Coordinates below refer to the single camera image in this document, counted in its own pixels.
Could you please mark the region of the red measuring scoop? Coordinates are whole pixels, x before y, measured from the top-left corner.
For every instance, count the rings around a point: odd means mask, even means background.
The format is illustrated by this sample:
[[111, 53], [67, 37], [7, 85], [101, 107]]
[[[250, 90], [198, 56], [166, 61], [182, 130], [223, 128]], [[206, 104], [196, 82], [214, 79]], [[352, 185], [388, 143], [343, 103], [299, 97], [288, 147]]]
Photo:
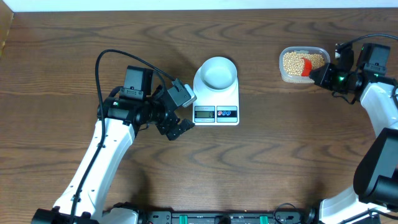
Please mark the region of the red measuring scoop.
[[310, 72], [312, 71], [312, 62], [311, 62], [311, 60], [309, 60], [305, 57], [303, 57], [302, 59], [303, 59], [304, 65], [303, 65], [303, 72], [302, 72], [301, 76], [308, 77]]

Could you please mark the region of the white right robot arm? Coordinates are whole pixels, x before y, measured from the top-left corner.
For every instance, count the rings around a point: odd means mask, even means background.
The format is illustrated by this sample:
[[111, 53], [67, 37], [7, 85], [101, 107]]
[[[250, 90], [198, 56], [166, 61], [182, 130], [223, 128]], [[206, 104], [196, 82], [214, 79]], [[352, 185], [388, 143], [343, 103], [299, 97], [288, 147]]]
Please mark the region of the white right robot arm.
[[374, 223], [397, 218], [397, 80], [386, 76], [390, 47], [366, 43], [354, 59], [352, 45], [338, 44], [336, 65], [310, 72], [333, 97], [352, 94], [367, 112], [376, 139], [354, 173], [353, 184], [320, 202], [314, 223]]

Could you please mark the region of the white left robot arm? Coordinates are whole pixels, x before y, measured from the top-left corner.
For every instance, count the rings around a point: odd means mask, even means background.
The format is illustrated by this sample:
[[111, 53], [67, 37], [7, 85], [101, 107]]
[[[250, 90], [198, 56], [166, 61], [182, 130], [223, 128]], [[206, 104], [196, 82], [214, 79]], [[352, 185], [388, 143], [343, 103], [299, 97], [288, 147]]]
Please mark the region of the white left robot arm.
[[51, 210], [38, 209], [32, 223], [146, 223], [146, 215], [125, 203], [105, 211], [104, 204], [116, 171], [142, 125], [154, 124], [169, 140], [194, 124], [180, 120], [175, 110], [196, 96], [187, 84], [172, 80], [166, 89], [152, 89], [157, 70], [129, 66], [124, 85], [114, 88], [98, 107], [91, 143], [76, 174]]

